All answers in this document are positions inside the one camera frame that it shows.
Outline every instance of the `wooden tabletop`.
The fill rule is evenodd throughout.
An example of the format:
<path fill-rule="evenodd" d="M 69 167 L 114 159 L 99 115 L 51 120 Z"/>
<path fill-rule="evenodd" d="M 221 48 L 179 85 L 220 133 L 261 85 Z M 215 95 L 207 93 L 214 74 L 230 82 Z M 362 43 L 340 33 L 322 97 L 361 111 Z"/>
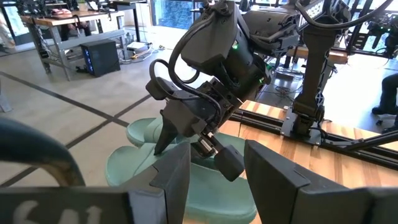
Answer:
<path fill-rule="evenodd" d="M 241 109 L 257 112 L 277 119 L 284 119 L 285 112 L 280 108 L 268 106 L 253 101 L 246 101 Z M 359 139 L 377 136 L 378 133 L 365 131 L 358 128 L 344 127 L 335 123 L 323 123 L 322 128 L 329 133 Z M 316 172 L 345 187 L 391 187 L 398 186 L 398 171 L 382 166 L 364 162 L 352 157 L 344 156 L 317 146 L 310 146 L 295 142 L 283 136 L 261 131 L 249 126 L 240 125 L 239 122 L 227 121 L 220 131 L 243 139 L 252 139 L 267 146 L 284 157 L 299 165 Z M 398 142 L 383 145 L 383 147 L 398 150 Z M 199 224 L 194 220 L 184 220 L 186 224 Z M 260 224 L 257 214 L 252 224 Z"/>
<path fill-rule="evenodd" d="M 294 55 L 294 50 L 295 49 L 290 49 L 287 52 L 287 55 L 288 56 L 293 56 Z M 307 57 L 308 57 L 308 49 L 306 47 L 298 47 L 297 48 L 296 57 L 307 59 Z M 335 64 L 346 64 L 347 61 L 348 61 L 348 56 L 347 56 L 347 53 L 344 53 L 344 52 L 331 51 L 330 54 L 329 54 L 329 59 L 330 59 L 331 62 L 333 62 Z"/>
<path fill-rule="evenodd" d="M 73 11 L 72 14 L 64 14 L 64 15 L 57 15 L 60 17 L 71 17 L 70 19 L 47 19 L 47 18 L 35 18 L 35 23 L 37 25 L 41 26 L 47 26 L 47 27 L 53 27 L 53 26 L 59 26 L 59 25 L 64 25 L 64 24 L 71 24 L 78 22 L 76 18 L 72 18 L 73 15 L 78 15 L 80 17 L 80 21 L 93 21 L 97 19 L 107 19 L 108 14 L 105 14 L 104 12 L 93 12 L 93 11 Z M 118 11 L 118 12 L 112 12 L 111 17 L 117 17 L 117 16 L 124 16 L 124 12 Z M 32 23 L 32 19 L 30 16 L 21 16 L 21 20 L 23 22 L 28 22 Z"/>

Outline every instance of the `mint green object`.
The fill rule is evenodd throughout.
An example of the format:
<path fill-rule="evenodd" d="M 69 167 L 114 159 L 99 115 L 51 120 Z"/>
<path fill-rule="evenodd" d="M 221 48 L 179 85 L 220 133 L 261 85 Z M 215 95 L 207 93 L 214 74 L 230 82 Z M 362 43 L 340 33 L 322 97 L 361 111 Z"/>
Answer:
<path fill-rule="evenodd" d="M 144 118 L 131 123 L 126 130 L 128 140 L 135 146 L 142 146 L 144 143 L 157 143 L 159 140 L 160 132 L 162 131 L 163 121 L 162 117 L 158 118 Z M 231 144 L 243 155 L 244 141 L 241 138 L 230 136 L 223 133 L 216 133 L 216 138 L 223 144 Z M 172 144 L 178 144 L 182 141 L 188 140 L 195 142 L 198 136 L 192 136 L 189 139 L 178 136 L 174 139 Z"/>
<path fill-rule="evenodd" d="M 145 143 L 144 131 L 155 120 L 156 118 L 144 118 L 129 124 L 126 128 L 127 139 L 135 146 L 142 146 Z"/>
<path fill-rule="evenodd" d="M 162 156 L 154 156 L 154 148 L 155 144 L 145 143 L 140 149 L 123 146 L 115 150 L 106 163 L 108 184 L 120 185 L 151 166 Z M 250 223 L 256 216 L 256 206 L 247 180 L 229 182 L 220 172 L 191 163 L 185 214 L 189 219 L 207 223 Z"/>

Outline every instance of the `green indicator light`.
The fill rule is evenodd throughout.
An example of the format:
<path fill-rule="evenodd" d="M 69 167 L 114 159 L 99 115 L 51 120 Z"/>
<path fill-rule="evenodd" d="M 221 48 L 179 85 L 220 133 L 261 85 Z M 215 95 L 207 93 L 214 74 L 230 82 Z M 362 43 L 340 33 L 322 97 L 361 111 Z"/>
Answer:
<path fill-rule="evenodd" d="M 232 49 L 236 50 L 238 49 L 238 42 L 235 40 L 234 44 L 232 45 Z"/>

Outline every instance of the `cable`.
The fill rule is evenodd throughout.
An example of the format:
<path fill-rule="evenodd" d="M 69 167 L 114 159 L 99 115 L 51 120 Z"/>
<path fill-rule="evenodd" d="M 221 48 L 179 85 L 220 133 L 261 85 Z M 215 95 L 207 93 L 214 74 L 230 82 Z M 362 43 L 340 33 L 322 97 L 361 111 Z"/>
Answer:
<path fill-rule="evenodd" d="M 178 75 L 175 73 L 175 64 L 177 63 L 178 57 L 181 54 L 181 51 L 185 47 L 185 45 L 188 43 L 188 41 L 200 30 L 206 28 L 209 26 L 212 22 L 213 19 L 215 18 L 215 13 L 212 12 L 210 16 L 195 24 L 193 27 L 189 29 L 187 33 L 184 34 L 184 36 L 177 42 L 176 46 L 174 47 L 174 50 L 170 56 L 169 60 L 169 76 L 171 80 L 182 90 L 185 90 L 193 95 L 199 96 L 200 98 L 204 98 L 208 100 L 216 109 L 216 114 L 214 116 L 214 119 L 217 119 L 216 125 L 219 125 L 221 123 L 222 117 L 221 117 L 221 106 L 220 104 L 211 96 L 207 95 L 206 93 L 202 93 L 188 85 L 185 85 L 184 82 L 181 81 L 181 79 L 178 77 Z"/>
<path fill-rule="evenodd" d="M 199 99 L 199 97 L 195 96 L 195 97 L 188 97 L 188 98 L 181 98 L 181 97 L 177 97 L 174 96 L 172 94 L 170 94 L 168 91 L 166 91 L 162 85 L 157 81 L 156 79 L 156 75 L 155 75 L 155 65 L 156 63 L 159 62 L 162 65 L 166 66 L 167 68 L 169 67 L 169 64 L 163 60 L 163 59 L 155 59 L 153 62 L 150 63 L 149 65 L 149 76 L 151 80 L 156 80 L 156 82 L 158 83 L 158 86 L 161 87 L 161 89 L 163 90 L 163 92 L 165 93 L 165 95 L 167 96 L 167 98 L 171 99 L 171 100 L 197 100 Z"/>
<path fill-rule="evenodd" d="M 376 53 L 376 54 L 379 53 L 380 50 L 387 50 L 387 47 L 382 47 L 382 48 L 380 48 L 380 49 L 377 49 L 375 53 Z"/>
<path fill-rule="evenodd" d="M 197 23 L 197 24 L 195 24 L 193 27 L 191 27 L 191 29 L 189 29 L 188 30 L 188 32 L 187 33 L 185 33 L 185 35 L 179 40 L 179 42 L 177 43 L 177 45 L 176 45 L 176 47 L 174 48 L 174 50 L 173 50 L 173 52 L 172 52 L 172 56 L 170 57 L 170 62 L 173 62 L 173 60 L 174 60 L 174 62 L 172 63 L 172 64 L 169 64 L 169 63 L 167 63 L 165 60 L 163 60 L 163 59 L 156 59 L 156 60 L 154 60 L 151 64 L 150 64 L 150 66 L 149 66 L 149 75 L 150 75 L 150 79 L 151 80 L 157 80 L 156 79 L 156 75 L 155 75 L 155 64 L 157 63 L 157 62 L 159 62 L 159 63 L 161 63 L 162 65 L 165 65 L 167 68 L 168 68 L 168 70 L 169 70 L 169 75 L 170 75 L 170 78 L 172 79 L 172 81 L 178 86 L 178 87 L 180 87 L 182 90 L 187 90 L 188 89 L 188 91 L 187 92 L 189 92 L 189 93 L 192 93 L 193 95 L 196 95 L 196 96 L 194 96 L 194 97 L 188 97 L 188 98 L 180 98 L 180 97 L 177 97 L 177 96 L 173 96 L 173 95 L 171 95 L 169 92 L 167 92 L 166 90 L 164 90 L 163 89 L 163 87 L 162 87 L 162 85 L 160 84 L 160 83 L 158 83 L 158 86 L 160 86 L 162 89 L 163 89 L 163 91 L 164 91 L 164 93 L 167 95 L 167 97 L 169 98 L 169 99 L 171 99 L 171 100 L 196 100 L 196 99 L 198 99 L 198 97 L 197 96 L 200 96 L 200 97 L 202 97 L 202 98 L 210 98 L 208 95 L 206 95 L 206 96 L 203 96 L 203 95 L 205 95 L 204 93 L 201 93 L 201 92 L 199 92 L 199 93 L 197 93 L 198 91 L 197 90 L 195 90 L 194 89 L 194 91 L 192 91 L 192 89 L 188 86 L 185 86 L 184 85 L 184 82 L 190 82 L 191 80 L 192 80 L 192 78 L 190 79 L 190 80 L 187 80 L 187 81 L 182 81 L 178 76 L 177 76 L 177 74 L 175 73 L 175 71 L 174 71 L 174 68 L 175 68 L 175 63 L 176 63 L 176 61 L 177 61 L 177 58 L 178 58 L 178 56 L 180 55 L 180 53 L 181 53 L 181 51 L 182 51 L 182 48 L 185 46 L 185 44 L 188 42 L 188 40 L 190 39 L 190 38 L 192 38 L 192 36 L 194 35 L 194 34 L 196 34 L 199 30 L 202 30 L 203 28 L 205 28 L 206 26 L 208 26 L 211 22 L 212 22 L 212 20 L 213 20 L 213 18 L 214 18 L 214 14 L 212 14 L 207 20 L 204 20 L 204 21 L 201 21 L 201 22 L 199 22 L 199 23 Z"/>
<path fill-rule="evenodd" d="M 393 0 L 386 0 L 381 6 L 377 9 L 373 10 L 369 14 L 362 16 L 354 21 L 351 22 L 344 22 L 342 24 L 322 24 L 319 22 L 315 22 L 306 12 L 305 8 L 300 4 L 299 1 L 295 3 L 296 9 L 303 15 L 304 19 L 312 26 L 319 28 L 319 29 L 330 29 L 330 30 L 338 30 L 338 29 L 347 29 L 359 24 L 362 24 L 369 20 L 370 18 L 376 16 L 377 14 L 383 12 L 389 5 L 392 3 Z"/>

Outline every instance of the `black box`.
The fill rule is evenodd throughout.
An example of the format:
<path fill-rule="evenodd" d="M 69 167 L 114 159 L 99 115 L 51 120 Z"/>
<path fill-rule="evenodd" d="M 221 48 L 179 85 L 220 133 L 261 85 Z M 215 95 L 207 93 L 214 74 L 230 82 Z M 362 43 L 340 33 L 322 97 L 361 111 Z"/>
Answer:
<path fill-rule="evenodd" d="M 101 77 L 109 72 L 119 71 L 119 55 L 113 40 L 99 40 L 81 44 L 88 73 Z"/>

